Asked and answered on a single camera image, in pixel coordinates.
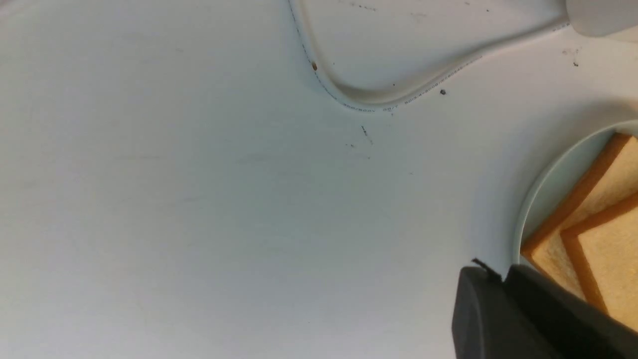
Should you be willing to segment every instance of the white table surface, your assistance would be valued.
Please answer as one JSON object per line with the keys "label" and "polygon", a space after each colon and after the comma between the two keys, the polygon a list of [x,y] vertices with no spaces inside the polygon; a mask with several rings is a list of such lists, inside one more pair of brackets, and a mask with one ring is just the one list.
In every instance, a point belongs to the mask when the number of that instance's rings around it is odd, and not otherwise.
{"label": "white table surface", "polygon": [[[564,16],[308,1],[381,91]],[[0,24],[0,357],[453,358],[459,269],[506,270],[534,177],[638,118],[637,80],[638,45],[567,29],[359,114],[285,0],[35,1]]]}

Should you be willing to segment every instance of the white plate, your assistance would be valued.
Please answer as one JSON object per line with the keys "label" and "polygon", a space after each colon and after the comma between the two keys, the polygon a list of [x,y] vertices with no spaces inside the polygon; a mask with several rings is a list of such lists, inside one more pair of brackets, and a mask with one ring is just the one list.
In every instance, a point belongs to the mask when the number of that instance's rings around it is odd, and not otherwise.
{"label": "white plate", "polygon": [[589,134],[541,172],[531,186],[516,222],[514,263],[529,264],[521,256],[521,243],[565,198],[576,182],[590,168],[591,163],[614,132],[638,136],[638,119],[606,126]]}

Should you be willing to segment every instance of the white cable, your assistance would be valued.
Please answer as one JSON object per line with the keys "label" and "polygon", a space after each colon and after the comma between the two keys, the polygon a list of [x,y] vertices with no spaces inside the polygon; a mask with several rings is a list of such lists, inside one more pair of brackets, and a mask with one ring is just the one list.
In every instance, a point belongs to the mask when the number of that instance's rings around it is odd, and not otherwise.
{"label": "white cable", "polygon": [[392,95],[389,95],[387,99],[384,98],[382,101],[375,102],[370,98],[357,98],[355,96],[347,95],[342,89],[339,88],[339,86],[335,84],[328,71],[326,70],[328,68],[324,65],[324,62],[321,60],[321,57],[317,52],[318,47],[316,45],[315,38],[312,36],[312,32],[310,31],[311,29],[309,26],[308,17],[306,16],[304,0],[288,0],[288,3],[290,4],[290,9],[292,10],[292,17],[295,21],[295,26],[297,27],[297,33],[299,34],[299,38],[301,39],[301,46],[306,53],[308,62],[315,71],[315,76],[319,83],[322,85],[324,90],[328,92],[328,95],[335,99],[335,101],[339,102],[349,109],[361,112],[393,111],[400,105],[407,105],[409,103],[412,103],[414,100],[418,99],[424,94],[432,91],[433,89],[436,89],[441,83],[456,75],[461,70],[464,70],[474,62],[482,59],[483,57],[493,55],[505,48],[512,47],[514,45],[532,42],[533,40],[537,40],[547,34],[554,33],[557,30],[564,29],[569,26],[569,21],[566,20],[558,24],[532,31],[527,34],[523,34],[485,46],[482,49],[472,52],[467,56],[463,56],[457,59],[452,64],[446,66],[441,71],[440,75],[437,75],[428,80],[425,84],[419,86],[411,93],[399,97],[396,97],[395,95],[395,98],[393,98]]}

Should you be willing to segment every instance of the bread slice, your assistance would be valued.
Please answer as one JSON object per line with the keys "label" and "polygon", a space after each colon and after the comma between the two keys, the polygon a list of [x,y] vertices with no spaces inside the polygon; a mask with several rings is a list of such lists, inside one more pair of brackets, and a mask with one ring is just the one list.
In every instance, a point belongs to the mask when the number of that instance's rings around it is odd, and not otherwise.
{"label": "bread slice", "polygon": [[522,255],[560,286],[585,299],[560,232],[634,192],[638,192],[638,140],[614,134],[571,193],[523,243]]}
{"label": "bread slice", "polygon": [[638,331],[638,192],[561,236],[587,301]]}

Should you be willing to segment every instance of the white tabletop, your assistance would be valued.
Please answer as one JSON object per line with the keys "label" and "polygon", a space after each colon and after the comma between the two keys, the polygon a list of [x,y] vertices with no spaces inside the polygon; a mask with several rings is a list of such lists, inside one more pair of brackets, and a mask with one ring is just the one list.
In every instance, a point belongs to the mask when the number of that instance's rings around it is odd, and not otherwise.
{"label": "white tabletop", "polygon": [[[381,91],[564,16],[308,1],[331,70]],[[507,269],[539,171],[638,118],[637,68],[566,29],[360,114],[287,1],[35,1],[0,24],[0,357],[453,358],[459,269]]]}

